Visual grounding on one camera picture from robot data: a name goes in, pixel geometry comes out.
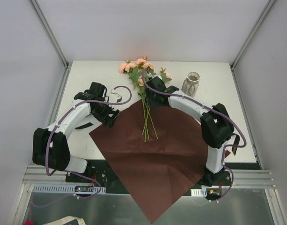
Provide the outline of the pink artificial flower bouquet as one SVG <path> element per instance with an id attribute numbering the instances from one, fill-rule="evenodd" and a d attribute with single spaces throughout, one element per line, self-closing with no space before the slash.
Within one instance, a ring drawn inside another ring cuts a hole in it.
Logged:
<path id="1" fill-rule="evenodd" d="M 145 75 L 148 71 L 155 72 L 154 65 L 147 60 L 147 57 L 144 57 L 137 59 L 135 62 L 132 62 L 131 60 L 126 60 L 119 66 L 118 71 L 121 74 L 128 75 L 129 80 L 133 83 L 134 89 L 138 90 L 138 95 L 141 97 L 144 116 L 144 126 L 142 131 L 144 141 L 150 141 L 150 131 L 148 128 L 149 123 L 152 124 L 152 130 L 154 131 L 156 138 L 158 138 L 157 131 L 155 129 L 150 113 L 151 108 L 147 106 L 145 93 L 145 90 L 147 88 L 145 85 L 145 83 L 147 82 Z M 169 73 L 166 72 L 165 68 L 161 68 L 161 70 L 156 74 L 161 75 L 162 81 L 164 83 L 168 83 L 172 80 Z"/>

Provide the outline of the red and maroon wrapping paper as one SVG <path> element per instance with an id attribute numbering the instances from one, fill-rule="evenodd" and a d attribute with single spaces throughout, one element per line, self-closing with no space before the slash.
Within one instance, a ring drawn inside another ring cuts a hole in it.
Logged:
<path id="1" fill-rule="evenodd" d="M 186 113 L 156 107 L 150 111 L 145 141 L 143 104 L 123 110 L 112 128 L 90 132 L 124 187 L 150 222 L 155 222 L 204 175 L 207 145 L 201 126 Z"/>

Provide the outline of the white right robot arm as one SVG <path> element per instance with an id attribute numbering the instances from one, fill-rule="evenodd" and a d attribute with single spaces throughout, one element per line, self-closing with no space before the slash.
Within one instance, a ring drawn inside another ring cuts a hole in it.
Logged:
<path id="1" fill-rule="evenodd" d="M 220 103 L 213 106 L 203 105 L 175 86 L 166 87 L 159 77 L 151 78 L 144 84 L 149 107 L 167 106 L 178 109 L 200 123 L 202 138 L 208 151 L 204 176 L 199 183 L 208 187 L 217 184 L 225 170 L 223 161 L 226 151 L 223 147 L 234 132 L 225 106 Z"/>

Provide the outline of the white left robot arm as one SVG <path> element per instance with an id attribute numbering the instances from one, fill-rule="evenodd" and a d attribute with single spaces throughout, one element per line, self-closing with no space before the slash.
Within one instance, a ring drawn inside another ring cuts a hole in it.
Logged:
<path id="1" fill-rule="evenodd" d="M 47 128 L 37 128 L 33 134 L 33 163 L 58 171 L 76 172 L 81 182 L 92 179 L 92 170 L 88 161 L 71 155 L 68 138 L 79 123 L 92 115 L 107 128 L 111 128 L 120 114 L 106 101 L 107 88 L 92 82 L 88 90 L 74 96 L 70 108 L 60 119 Z"/>

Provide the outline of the beige ceramic vase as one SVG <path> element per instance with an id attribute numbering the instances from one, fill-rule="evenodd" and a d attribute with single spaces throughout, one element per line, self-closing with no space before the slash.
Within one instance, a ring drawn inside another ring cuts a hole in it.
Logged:
<path id="1" fill-rule="evenodd" d="M 199 87 L 200 79 L 201 77 L 197 72 L 188 73 L 181 88 L 182 92 L 194 97 Z"/>

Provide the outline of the red cloth item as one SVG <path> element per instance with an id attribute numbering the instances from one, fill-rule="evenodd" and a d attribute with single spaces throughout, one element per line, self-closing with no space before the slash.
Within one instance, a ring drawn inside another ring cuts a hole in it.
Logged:
<path id="1" fill-rule="evenodd" d="M 34 223 L 29 221 L 29 220 L 27 220 L 23 225 L 34 225 Z"/>

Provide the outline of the left rear frame post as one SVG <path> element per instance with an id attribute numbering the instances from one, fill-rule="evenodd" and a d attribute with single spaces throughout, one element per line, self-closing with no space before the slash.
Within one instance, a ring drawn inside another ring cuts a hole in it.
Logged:
<path id="1" fill-rule="evenodd" d="M 41 9 L 39 3 L 37 0 L 28 0 L 30 6 L 32 7 L 32 9 L 35 12 L 35 15 L 37 16 L 47 38 L 49 39 L 54 51 L 56 52 L 58 58 L 60 59 L 62 65 L 64 66 L 64 68 L 68 68 L 69 66 L 69 62 L 65 57 L 65 54 L 63 53 L 45 15 L 43 10 Z"/>

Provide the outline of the frame post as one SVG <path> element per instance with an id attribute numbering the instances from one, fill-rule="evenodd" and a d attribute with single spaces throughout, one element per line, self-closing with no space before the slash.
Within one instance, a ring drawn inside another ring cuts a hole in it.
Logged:
<path id="1" fill-rule="evenodd" d="M 255 24 L 253 25 L 251 31 L 249 32 L 247 38 L 245 39 L 243 45 L 241 46 L 239 52 L 237 53 L 235 59 L 230 64 L 230 68 L 231 68 L 232 71 L 234 71 L 234 69 L 236 68 L 236 66 L 240 62 L 241 58 L 243 57 L 243 55 L 247 51 L 249 45 L 252 43 L 254 37 L 256 36 L 258 31 L 260 30 L 260 28 L 263 25 L 264 21 L 266 20 L 267 16 L 272 11 L 274 5 L 277 2 L 278 2 L 277 0 L 268 0 L 267 1 L 264 9 L 261 11 L 259 17 L 257 18 Z"/>
<path id="2" fill-rule="evenodd" d="M 60 59 L 62 65 L 64 66 L 64 68 L 68 68 L 69 66 L 69 62 L 65 57 L 65 54 L 63 53 L 45 15 L 43 10 L 41 9 L 39 3 L 37 0 L 28 0 L 30 6 L 32 7 L 32 9 L 35 12 L 35 15 L 37 16 L 47 38 L 49 39 L 54 51 L 56 52 L 58 58 Z"/>

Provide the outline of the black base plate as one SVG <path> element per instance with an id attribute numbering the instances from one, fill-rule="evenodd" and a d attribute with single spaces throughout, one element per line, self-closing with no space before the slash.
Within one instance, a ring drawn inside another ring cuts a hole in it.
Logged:
<path id="1" fill-rule="evenodd" d="M 105 160 L 90 160 L 89 165 L 91 167 L 91 171 L 89 173 L 85 173 L 84 176 L 91 177 L 99 182 L 100 185 L 106 189 L 107 194 L 129 194 L 123 183 Z M 217 190 L 223 186 L 228 187 L 230 184 L 230 173 L 225 171 L 212 187 L 202 186 L 199 182 L 195 184 L 192 189 L 200 190 L 202 188 L 207 188 Z"/>

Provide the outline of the aluminium frame rail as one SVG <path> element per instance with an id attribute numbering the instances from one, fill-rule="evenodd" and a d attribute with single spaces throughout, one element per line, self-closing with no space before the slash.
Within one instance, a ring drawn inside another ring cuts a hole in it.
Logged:
<path id="1" fill-rule="evenodd" d="M 233 170 L 234 188 L 276 189 L 277 183 L 271 171 L 266 170 Z M 29 165 L 23 177 L 24 184 L 64 184 L 65 172 L 55 172 L 47 176 L 45 168 L 40 165 Z"/>

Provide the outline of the right rear frame post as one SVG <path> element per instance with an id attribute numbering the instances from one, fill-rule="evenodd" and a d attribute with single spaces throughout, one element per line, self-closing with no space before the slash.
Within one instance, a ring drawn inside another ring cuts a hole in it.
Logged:
<path id="1" fill-rule="evenodd" d="M 237 53 L 235 59 L 230 64 L 230 68 L 231 68 L 232 71 L 234 71 L 234 69 L 236 68 L 236 66 L 240 62 L 241 58 L 243 57 L 243 55 L 247 51 L 249 45 L 252 43 L 254 37 L 256 36 L 258 31 L 260 30 L 260 28 L 263 25 L 264 21 L 266 20 L 267 16 L 272 11 L 274 5 L 277 2 L 278 2 L 277 0 L 268 0 L 267 1 L 264 9 L 261 11 L 259 17 L 257 18 L 255 24 L 253 25 L 251 31 L 249 32 L 247 38 L 245 39 L 243 45 L 241 46 L 239 52 Z"/>

